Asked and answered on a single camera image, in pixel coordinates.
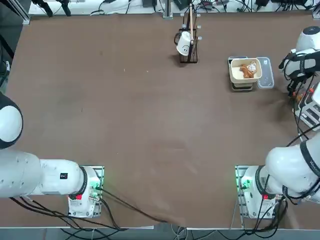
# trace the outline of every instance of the mug rack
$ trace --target mug rack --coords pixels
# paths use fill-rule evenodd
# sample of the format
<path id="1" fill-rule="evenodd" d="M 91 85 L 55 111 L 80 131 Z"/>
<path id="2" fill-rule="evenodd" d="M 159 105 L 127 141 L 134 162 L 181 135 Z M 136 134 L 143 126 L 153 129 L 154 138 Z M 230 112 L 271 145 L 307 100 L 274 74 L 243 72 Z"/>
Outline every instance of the mug rack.
<path id="1" fill-rule="evenodd" d="M 196 13 L 193 4 L 190 5 L 187 16 L 185 22 L 185 15 L 183 14 L 182 28 L 180 28 L 179 32 L 174 36 L 174 43 L 176 45 L 178 44 L 182 32 L 190 31 L 193 40 L 190 42 L 188 55 L 184 56 L 179 53 L 179 60 L 182 64 L 196 64 L 198 62 L 198 42 L 201 40 L 201 37 L 198 36 L 198 29 L 200 29 L 201 26 L 197 25 L 197 18 L 200 17 L 200 14 Z"/>

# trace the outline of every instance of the transparent lid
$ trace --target transparent lid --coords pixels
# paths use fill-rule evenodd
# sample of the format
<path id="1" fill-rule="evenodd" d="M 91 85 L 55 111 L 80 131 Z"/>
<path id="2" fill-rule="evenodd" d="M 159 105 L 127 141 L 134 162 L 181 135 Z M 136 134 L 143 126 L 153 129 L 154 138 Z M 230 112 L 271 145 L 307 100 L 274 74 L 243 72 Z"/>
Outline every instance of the transparent lid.
<path id="1" fill-rule="evenodd" d="M 272 89 L 275 86 L 274 73 L 270 59 L 266 56 L 257 57 L 261 63 L 262 77 L 257 81 L 260 89 Z"/>

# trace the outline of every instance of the plastic container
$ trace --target plastic container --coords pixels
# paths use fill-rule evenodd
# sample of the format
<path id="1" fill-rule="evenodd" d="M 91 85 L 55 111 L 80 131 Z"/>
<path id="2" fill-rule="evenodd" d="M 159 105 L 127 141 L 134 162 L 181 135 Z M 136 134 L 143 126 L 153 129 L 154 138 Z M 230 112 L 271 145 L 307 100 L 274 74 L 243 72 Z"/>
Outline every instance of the plastic container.
<path id="1" fill-rule="evenodd" d="M 259 59 L 262 69 L 262 77 L 257 81 L 258 88 L 272 89 L 275 86 L 275 80 L 270 59 L 266 56 L 259 56 L 257 59 Z"/>
<path id="2" fill-rule="evenodd" d="M 249 65 L 251 62 L 256 63 L 256 73 L 252 78 L 244 78 L 244 73 L 240 70 L 242 64 Z M 255 83 L 262 76 L 260 61 L 257 58 L 235 58 L 230 64 L 230 79 L 234 84 Z"/>

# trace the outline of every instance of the black metal rack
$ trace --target black metal rack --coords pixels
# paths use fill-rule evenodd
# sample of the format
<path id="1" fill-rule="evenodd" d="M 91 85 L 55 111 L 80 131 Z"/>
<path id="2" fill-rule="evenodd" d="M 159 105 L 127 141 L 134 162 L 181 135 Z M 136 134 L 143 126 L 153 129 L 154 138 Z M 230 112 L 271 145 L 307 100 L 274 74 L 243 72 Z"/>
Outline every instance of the black metal rack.
<path id="1" fill-rule="evenodd" d="M 189 52 L 187 56 L 184 56 L 179 53 L 179 60 L 182 64 L 196 64 L 198 62 L 198 26 L 197 26 L 197 13 L 195 10 L 195 6 L 192 4 L 192 12 L 195 13 L 195 17 L 193 18 L 193 41 L 190 42 Z M 177 45 L 178 41 L 181 37 L 182 32 L 190 31 L 190 10 L 187 12 L 187 20 L 185 22 L 185 17 L 183 17 L 182 28 L 179 29 L 179 32 L 174 36 L 174 43 Z"/>

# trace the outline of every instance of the tabletop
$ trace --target tabletop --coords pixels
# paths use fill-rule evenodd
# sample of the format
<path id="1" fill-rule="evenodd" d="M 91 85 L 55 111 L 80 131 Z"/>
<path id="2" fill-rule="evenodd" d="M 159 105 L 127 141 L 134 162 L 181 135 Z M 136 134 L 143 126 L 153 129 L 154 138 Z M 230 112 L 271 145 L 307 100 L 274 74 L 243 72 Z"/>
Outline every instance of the tabletop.
<path id="1" fill-rule="evenodd" d="M 297 135 L 278 64 L 318 22 L 303 11 L 202 14 L 197 23 L 199 62 L 181 65 L 173 41 L 180 16 L 34 18 L 23 27 L 7 89 L 24 117 L 14 148 L 102 165 L 108 191 L 168 222 L 229 228 L 235 166 L 262 165 Z M 274 89 L 231 92 L 227 59 L 243 55 L 270 58 Z M 35 199 L 68 210 L 66 196 Z M 105 199 L 119 226 L 155 224 Z M 65 226 L 0 201 L 1 227 Z M 312 203 L 290 204 L 282 227 L 319 229 L 319 213 Z M 111 222 L 106 211 L 95 221 Z M 232 227 L 241 227 L 238 207 Z"/>

